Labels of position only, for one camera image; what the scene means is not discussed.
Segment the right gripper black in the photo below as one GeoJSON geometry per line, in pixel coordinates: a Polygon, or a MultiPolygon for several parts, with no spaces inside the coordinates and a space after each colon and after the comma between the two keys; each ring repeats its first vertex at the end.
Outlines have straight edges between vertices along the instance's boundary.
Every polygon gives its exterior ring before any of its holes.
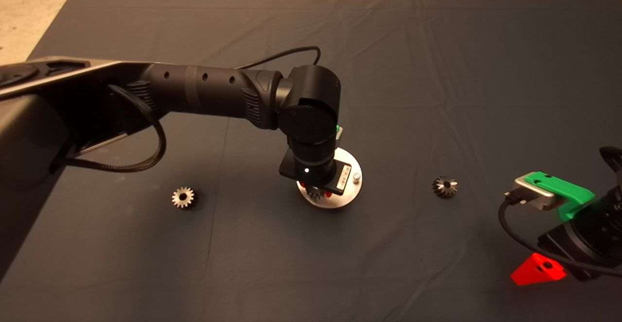
{"type": "MultiPolygon", "coordinates": [[[[571,220],[538,237],[538,247],[547,253],[602,269],[614,267],[614,208],[593,204],[571,220]]],[[[518,286],[555,282],[566,278],[562,265],[547,256],[532,253],[511,273],[518,286]]]]}

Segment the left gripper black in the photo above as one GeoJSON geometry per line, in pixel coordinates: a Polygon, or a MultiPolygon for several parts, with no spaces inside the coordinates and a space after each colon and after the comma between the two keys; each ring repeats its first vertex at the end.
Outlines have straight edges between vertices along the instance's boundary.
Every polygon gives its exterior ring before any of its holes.
{"type": "Polygon", "coordinates": [[[300,189],[307,190],[315,187],[324,192],[324,198],[331,198],[333,194],[343,196],[353,167],[340,160],[329,160],[324,164],[305,165],[294,158],[293,152],[288,151],[278,167],[281,176],[298,182],[300,189]]]}

